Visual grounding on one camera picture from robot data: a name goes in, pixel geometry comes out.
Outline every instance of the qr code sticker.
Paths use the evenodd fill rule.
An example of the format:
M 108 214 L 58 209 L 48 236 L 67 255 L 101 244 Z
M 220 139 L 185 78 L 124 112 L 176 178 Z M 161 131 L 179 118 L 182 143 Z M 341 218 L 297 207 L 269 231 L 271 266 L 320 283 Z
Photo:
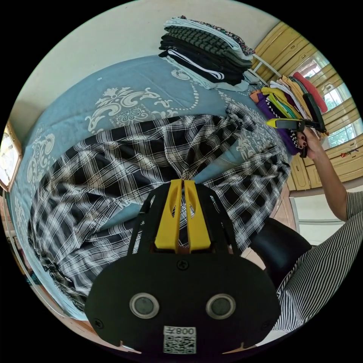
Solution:
M 164 353 L 195 354 L 197 335 L 193 327 L 164 327 Z

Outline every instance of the hand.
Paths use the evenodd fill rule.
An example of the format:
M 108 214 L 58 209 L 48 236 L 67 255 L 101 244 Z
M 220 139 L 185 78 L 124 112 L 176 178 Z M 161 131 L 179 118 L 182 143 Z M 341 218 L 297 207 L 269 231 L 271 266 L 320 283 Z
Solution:
M 324 152 L 321 146 L 320 140 L 316 133 L 309 127 L 305 127 L 303 132 L 297 132 L 298 144 L 302 149 L 307 145 L 307 157 L 311 160 L 316 159 L 322 152 Z

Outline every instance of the bed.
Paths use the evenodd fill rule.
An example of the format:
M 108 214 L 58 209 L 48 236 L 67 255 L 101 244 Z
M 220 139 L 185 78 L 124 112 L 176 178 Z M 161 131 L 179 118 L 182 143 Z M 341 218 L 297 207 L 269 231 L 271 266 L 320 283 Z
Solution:
M 28 245 L 26 226 L 38 182 L 50 166 L 77 142 L 98 132 L 131 123 L 191 114 L 225 115 L 229 103 L 238 104 L 257 124 L 254 137 L 240 139 L 221 157 L 195 177 L 201 183 L 261 152 L 277 145 L 286 162 L 290 161 L 283 141 L 265 125 L 264 115 L 249 93 L 261 85 L 250 85 L 246 92 L 207 90 L 179 69 L 158 56 L 148 56 L 114 64 L 86 77 L 58 99 L 39 117 L 22 145 L 23 160 L 10 194 L 6 195 L 16 235 L 39 281 L 66 315 L 87 320 L 55 286 Z M 139 205 L 130 205 L 109 224 L 135 217 Z

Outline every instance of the black and white plaid shirt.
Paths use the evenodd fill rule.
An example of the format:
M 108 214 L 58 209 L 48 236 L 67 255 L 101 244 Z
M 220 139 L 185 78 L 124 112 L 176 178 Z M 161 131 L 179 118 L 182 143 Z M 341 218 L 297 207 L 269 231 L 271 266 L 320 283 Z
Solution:
M 98 274 L 127 253 L 132 221 L 107 229 L 103 225 L 127 205 L 142 205 L 158 186 L 193 179 L 234 144 L 241 128 L 253 131 L 254 121 L 238 106 L 229 105 L 226 113 L 101 132 L 69 149 L 43 177 L 31 207 L 29 244 L 77 308 L 84 309 Z M 289 175 L 278 150 L 271 147 L 205 183 L 234 223 L 241 252 L 270 216 Z

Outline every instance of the white wall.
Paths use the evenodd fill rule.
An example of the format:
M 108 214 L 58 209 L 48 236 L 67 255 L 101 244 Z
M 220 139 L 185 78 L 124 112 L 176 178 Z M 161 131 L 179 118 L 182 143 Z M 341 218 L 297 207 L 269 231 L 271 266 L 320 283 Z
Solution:
M 30 75 L 10 115 L 18 138 L 23 140 L 41 112 L 86 76 L 160 53 L 164 22 L 181 15 L 224 27 L 253 48 L 278 23 L 261 10 L 231 0 L 138 0 L 106 11 L 60 41 Z
M 363 185 L 349 192 L 363 191 Z M 336 220 L 337 218 L 330 210 L 325 195 L 314 195 L 310 197 L 294 198 L 297 220 Z M 312 245 L 319 245 L 332 236 L 342 224 L 299 224 L 300 234 Z

